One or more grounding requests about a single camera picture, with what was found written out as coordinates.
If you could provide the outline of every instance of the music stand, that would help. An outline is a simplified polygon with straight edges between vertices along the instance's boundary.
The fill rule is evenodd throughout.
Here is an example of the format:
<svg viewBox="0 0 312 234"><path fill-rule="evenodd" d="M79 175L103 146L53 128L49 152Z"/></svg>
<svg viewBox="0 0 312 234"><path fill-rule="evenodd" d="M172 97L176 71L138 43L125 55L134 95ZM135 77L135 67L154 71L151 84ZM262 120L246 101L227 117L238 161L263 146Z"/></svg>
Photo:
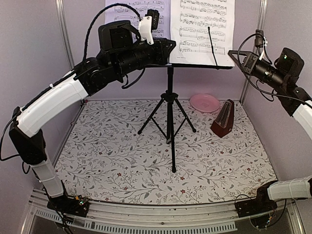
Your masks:
<svg viewBox="0 0 312 234"><path fill-rule="evenodd" d="M147 120L144 122L143 126L141 129L138 131L138 134L140 135L146 125L149 123L150 120L154 122L154 124L157 126L157 128L161 131L161 133L165 136L166 138L166 143L171 142L171 152L172 152L172 172L176 172L176 149L175 149L175 136L181 129L182 125L185 123L185 121L188 122L190 125L192 131L196 133L196 129L192 125L189 117L187 116L186 112L184 111L182 105L180 104L178 100L178 94L173 92L173 78L174 78L174 68L175 67L189 67L189 68L214 68L214 69L232 69L232 67L216 67L216 66L207 66L207 65L188 65L188 64L170 64L166 66L148 66L148 67L166 67L167 68L167 74L168 74L168 87L165 93L160 95L161 100L157 104L156 108L152 111L150 116L147 118ZM157 112L157 110L160 108L160 106L163 104L163 102L167 102L167 134L164 133L164 131L161 129L161 127L157 124L157 122L154 119L154 115ZM184 115L184 120L178 127L176 133L174 129L174 114L173 114L173 103L176 102L178 105L180 111Z"/></svg>

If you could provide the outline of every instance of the purple wall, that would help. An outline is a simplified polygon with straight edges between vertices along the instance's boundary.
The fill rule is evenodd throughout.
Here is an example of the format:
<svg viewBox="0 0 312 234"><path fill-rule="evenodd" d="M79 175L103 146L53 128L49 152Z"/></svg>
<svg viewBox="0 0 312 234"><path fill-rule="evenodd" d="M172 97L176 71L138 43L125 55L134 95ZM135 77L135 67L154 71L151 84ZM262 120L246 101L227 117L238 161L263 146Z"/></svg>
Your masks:
<svg viewBox="0 0 312 234"><path fill-rule="evenodd" d="M260 1L237 0L234 31L234 48L248 35L254 33L258 20ZM82 59L84 39L87 28L93 17L104 8L103 0L94 0L92 4L83 0L64 1L66 23L75 63ZM88 56L94 57L99 52L97 28L104 24L100 17L91 33ZM139 72L133 72L130 80L134 80ZM167 71L163 68L147 69L139 83L129 90L122 90L121 84L112 83L108 88L95 94L90 99L125 99L125 98L159 98L166 89ZM180 98L190 98L197 93L209 93L218 99L239 99L243 76L234 68L229 71L208 69L176 69L174 89Z"/></svg>
<svg viewBox="0 0 312 234"><path fill-rule="evenodd" d="M54 0L2 0L0 2L0 129L15 107L23 106L70 68L66 58ZM46 126L47 152L53 159L79 106L69 108ZM2 155L16 151L5 136ZM33 186L21 159L0 163L0 233L16 234Z"/></svg>
<svg viewBox="0 0 312 234"><path fill-rule="evenodd" d="M265 35L272 60L283 47L296 51L305 61L298 85L312 95L312 2L308 0L269 1ZM289 117L278 100L267 102L250 88L245 108L270 157L279 179L312 174L312 142L305 131ZM312 233L312 200L299 201L298 207L307 233Z"/></svg>

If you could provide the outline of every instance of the cable connector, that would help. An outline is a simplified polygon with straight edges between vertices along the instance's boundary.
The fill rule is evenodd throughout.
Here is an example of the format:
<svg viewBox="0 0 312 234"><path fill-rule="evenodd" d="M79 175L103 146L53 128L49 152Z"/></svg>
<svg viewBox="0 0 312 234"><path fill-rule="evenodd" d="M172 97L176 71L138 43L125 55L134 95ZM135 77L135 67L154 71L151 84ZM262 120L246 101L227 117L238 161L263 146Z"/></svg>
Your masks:
<svg viewBox="0 0 312 234"><path fill-rule="evenodd" d="M264 56L266 55L266 47L268 45L268 40L267 40L267 38L265 36L263 36L262 42L263 42L263 45L262 45L263 50L262 50L262 53L261 53L261 55L259 57L259 60L262 60L264 58Z"/></svg>
<svg viewBox="0 0 312 234"><path fill-rule="evenodd" d="M254 45L257 48L262 48L264 45L264 42L263 42L264 32L263 30L257 29L255 33L256 35L255 35Z"/></svg>

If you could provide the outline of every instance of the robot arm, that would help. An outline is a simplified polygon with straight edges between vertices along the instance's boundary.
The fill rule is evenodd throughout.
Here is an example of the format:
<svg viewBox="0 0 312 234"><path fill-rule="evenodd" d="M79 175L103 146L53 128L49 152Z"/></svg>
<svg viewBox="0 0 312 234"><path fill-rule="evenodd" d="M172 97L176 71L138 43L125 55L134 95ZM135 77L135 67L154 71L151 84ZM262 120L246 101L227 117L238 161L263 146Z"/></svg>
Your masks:
<svg viewBox="0 0 312 234"><path fill-rule="evenodd" d="M30 165L49 196L51 209L62 213L86 216L88 202L81 196L67 195L62 181L45 151L42 126L73 103L83 100L119 81L134 70L148 65L166 65L176 42L152 38L157 28L159 13L149 10L139 24L139 30L130 21L116 21L98 29L101 51L96 58L88 58L68 72L62 79L41 92L26 106L17 107L9 136L22 160ZM132 32L141 40L133 43Z"/></svg>
<svg viewBox="0 0 312 234"><path fill-rule="evenodd" d="M261 56L249 51L229 51L228 54L245 76L254 76L276 91L285 111L295 118L312 139L312 99L296 85L304 66L302 58L296 52L284 48L274 68ZM238 56L244 56L242 63L236 59ZM312 176L269 182L258 188L255 199L237 202L235 207L240 217L250 216L276 209L276 201L288 198L312 198Z"/></svg>

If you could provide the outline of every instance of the music stand leg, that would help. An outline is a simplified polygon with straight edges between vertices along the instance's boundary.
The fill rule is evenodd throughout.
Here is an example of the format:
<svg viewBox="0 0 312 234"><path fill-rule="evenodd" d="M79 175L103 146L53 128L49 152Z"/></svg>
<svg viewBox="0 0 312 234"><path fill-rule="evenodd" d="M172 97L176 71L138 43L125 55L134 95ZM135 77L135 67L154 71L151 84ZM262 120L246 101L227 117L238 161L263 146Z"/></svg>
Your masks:
<svg viewBox="0 0 312 234"><path fill-rule="evenodd" d="M155 115L155 113L157 112L157 110L160 108L160 106L162 105L162 103L164 102L164 99L161 99L160 102L157 104L156 108L152 111L152 113L150 114L150 116L147 118L147 120L144 122L143 126L141 127L141 129L138 131L138 134L140 135L143 131L143 129L146 127L146 125L148 124L148 122L153 118L153 116Z"/></svg>
<svg viewBox="0 0 312 234"><path fill-rule="evenodd" d="M173 103L168 103L168 117L170 123L168 124L170 128L170 137L171 137L171 156L172 156L172 172L176 173L176 149L175 149L175 129L174 129L174 115L173 115Z"/></svg>
<svg viewBox="0 0 312 234"><path fill-rule="evenodd" d="M175 102L176 102L177 106L180 108L180 111L181 111L182 114L184 115L186 121L189 123L189 125L190 125L190 127L191 127L193 133L195 133L195 132L196 132L196 129L194 128L193 124L191 123L191 121L190 121L189 117L187 116L185 110L183 109L181 103L179 102L178 99L176 99Z"/></svg>
<svg viewBox="0 0 312 234"><path fill-rule="evenodd" d="M173 77L174 77L174 68L173 67L168 67L167 68L167 74L168 74L168 90L166 93L161 95L161 101L158 103L156 108L153 110L151 115L148 117L148 119L144 122L143 126L141 129L138 131L138 134L141 134L143 129L146 127L146 125L149 123L150 120L152 120L156 126L160 129L161 133L166 137L166 142L167 144L171 143L171 152L172 152L172 172L176 172L176 150L175 150L175 136L178 133L179 129L183 125L184 121L178 128L176 134L175 134L175 129L174 129L174 112L173 112L173 104L174 102L177 103L179 109L181 110L182 114L184 115L185 119L189 123L190 127L192 128L192 131L195 133L196 129L192 125L189 117L187 116L186 112L184 111L182 105L178 101L178 94L173 92ZM160 126L156 123L156 121L153 119L154 114L156 111L160 108L162 103L166 101L167 102L167 135L162 131Z"/></svg>

